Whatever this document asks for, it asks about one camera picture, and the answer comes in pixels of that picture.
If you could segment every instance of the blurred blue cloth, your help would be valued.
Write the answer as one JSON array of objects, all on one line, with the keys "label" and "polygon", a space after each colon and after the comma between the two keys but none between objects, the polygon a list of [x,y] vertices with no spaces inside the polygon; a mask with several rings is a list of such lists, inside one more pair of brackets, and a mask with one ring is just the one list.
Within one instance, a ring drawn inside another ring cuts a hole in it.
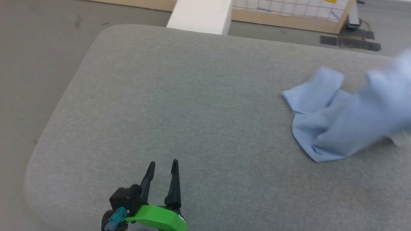
[{"label": "blurred blue cloth", "polygon": [[312,79],[286,90],[295,139],[316,162],[343,159],[411,128],[411,50],[368,72],[368,84],[351,95],[344,76],[320,67]]}]

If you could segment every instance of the gray floor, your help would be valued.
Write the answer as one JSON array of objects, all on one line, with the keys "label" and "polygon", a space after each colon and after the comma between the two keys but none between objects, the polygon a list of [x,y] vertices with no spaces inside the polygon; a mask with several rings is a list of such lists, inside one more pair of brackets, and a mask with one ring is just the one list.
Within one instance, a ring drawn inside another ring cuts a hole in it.
[{"label": "gray floor", "polygon": [[[380,54],[393,56],[410,45],[410,6],[382,0],[360,6],[360,16],[383,47]],[[94,38],[116,24],[165,26],[169,17],[169,12],[83,0],[0,2],[0,230],[55,230],[25,206],[25,167]],[[230,35],[320,46],[320,33],[251,23],[233,22]]]}]

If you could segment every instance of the wooden frame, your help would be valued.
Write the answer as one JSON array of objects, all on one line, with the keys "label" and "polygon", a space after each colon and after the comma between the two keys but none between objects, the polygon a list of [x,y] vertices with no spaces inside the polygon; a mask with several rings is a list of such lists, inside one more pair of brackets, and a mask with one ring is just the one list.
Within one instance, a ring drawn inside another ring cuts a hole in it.
[{"label": "wooden frame", "polygon": [[[105,2],[118,5],[142,7],[172,12],[176,1],[174,0],[87,0],[95,2]],[[302,30],[312,30],[330,34],[339,34],[347,19],[348,13],[356,0],[349,0],[339,22],[321,20],[317,18],[306,18],[297,16],[281,16],[265,12],[232,10],[232,20],[289,27]]]}]

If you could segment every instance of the gray table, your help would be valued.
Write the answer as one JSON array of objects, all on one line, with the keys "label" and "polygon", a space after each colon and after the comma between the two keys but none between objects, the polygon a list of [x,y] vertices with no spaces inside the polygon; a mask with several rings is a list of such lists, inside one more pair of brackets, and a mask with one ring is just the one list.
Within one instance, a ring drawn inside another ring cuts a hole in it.
[{"label": "gray table", "polygon": [[98,230],[108,198],[180,162],[189,230],[409,230],[411,155],[391,142],[318,164],[281,92],[320,65],[353,92],[378,55],[142,25],[100,34],[33,153],[25,194],[45,222]]}]

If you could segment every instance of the black tape strip on floor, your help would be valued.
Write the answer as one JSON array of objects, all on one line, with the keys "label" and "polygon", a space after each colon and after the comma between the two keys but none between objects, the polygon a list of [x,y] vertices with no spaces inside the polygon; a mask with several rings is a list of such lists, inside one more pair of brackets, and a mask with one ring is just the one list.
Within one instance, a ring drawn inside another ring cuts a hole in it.
[{"label": "black tape strip on floor", "polygon": [[336,46],[337,45],[337,38],[321,35],[320,36],[320,44]]},{"label": "black tape strip on floor", "polygon": [[366,39],[375,39],[373,31],[367,31],[363,29],[357,29],[355,31],[348,30],[346,28],[341,29],[340,35],[356,36]]},{"label": "black tape strip on floor", "polygon": [[358,48],[364,49],[369,51],[380,51],[381,44],[376,42],[368,42],[362,39],[346,39],[346,38],[339,38],[338,45],[340,47],[348,47],[348,48]]}]

